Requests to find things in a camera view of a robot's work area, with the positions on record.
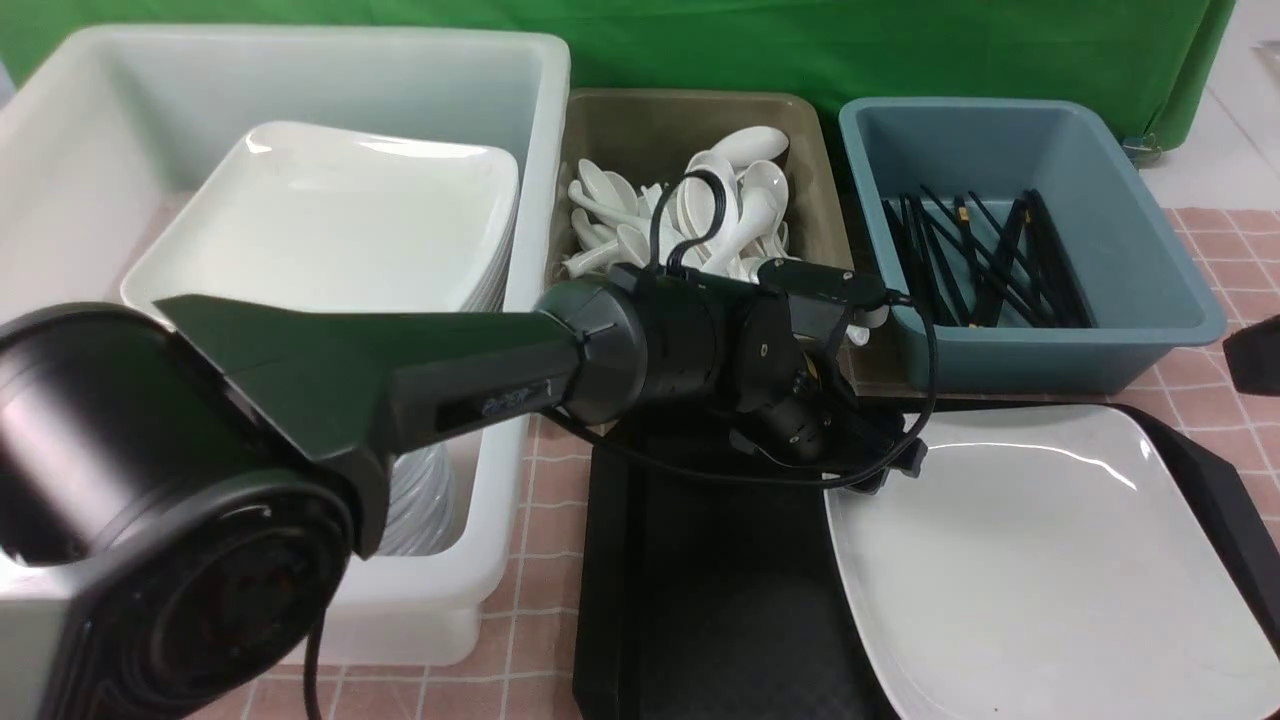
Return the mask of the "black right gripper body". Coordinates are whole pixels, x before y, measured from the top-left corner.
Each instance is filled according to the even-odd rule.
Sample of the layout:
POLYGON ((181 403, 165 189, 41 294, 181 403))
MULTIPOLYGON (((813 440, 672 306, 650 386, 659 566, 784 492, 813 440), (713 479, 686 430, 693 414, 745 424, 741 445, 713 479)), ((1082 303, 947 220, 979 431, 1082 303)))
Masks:
POLYGON ((1222 342, 1233 386, 1239 395, 1280 395, 1280 316, 1244 327, 1222 342))

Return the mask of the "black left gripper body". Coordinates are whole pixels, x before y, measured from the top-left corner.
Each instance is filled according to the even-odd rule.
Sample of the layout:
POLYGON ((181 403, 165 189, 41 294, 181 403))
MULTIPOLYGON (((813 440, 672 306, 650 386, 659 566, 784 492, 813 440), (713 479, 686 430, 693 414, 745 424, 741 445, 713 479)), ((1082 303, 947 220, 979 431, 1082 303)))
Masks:
POLYGON ((797 259, 755 259, 749 277, 769 300, 748 315, 736 442, 781 466, 860 466, 891 448, 891 424, 865 413, 838 368, 851 325, 888 311, 876 275, 797 259))

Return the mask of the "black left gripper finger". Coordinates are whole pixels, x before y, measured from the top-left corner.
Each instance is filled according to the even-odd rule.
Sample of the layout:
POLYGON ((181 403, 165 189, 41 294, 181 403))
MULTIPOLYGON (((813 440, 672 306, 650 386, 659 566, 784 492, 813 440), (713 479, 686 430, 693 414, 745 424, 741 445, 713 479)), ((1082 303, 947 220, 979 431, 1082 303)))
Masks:
POLYGON ((883 460, 883 454, 873 454, 870 469, 863 468, 859 473, 826 473, 826 488, 873 496, 884 488, 893 473, 909 479, 916 479, 922 473, 927 455, 927 442, 916 438, 890 460, 883 460))

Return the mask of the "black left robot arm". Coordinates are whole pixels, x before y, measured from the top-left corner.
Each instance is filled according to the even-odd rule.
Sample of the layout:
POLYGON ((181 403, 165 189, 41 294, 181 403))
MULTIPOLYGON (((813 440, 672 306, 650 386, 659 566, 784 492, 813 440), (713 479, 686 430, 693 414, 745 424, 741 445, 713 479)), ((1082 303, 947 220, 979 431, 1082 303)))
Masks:
POLYGON ((877 491, 914 425, 863 410, 851 320, 919 299, 795 260, 755 282, 620 264, 527 313, 301 313, 189 293, 163 320, 63 304, 3 325, 3 716, 182 719, 306 650, 374 555, 397 459, 540 414, 596 428, 689 407, 756 474, 877 491))

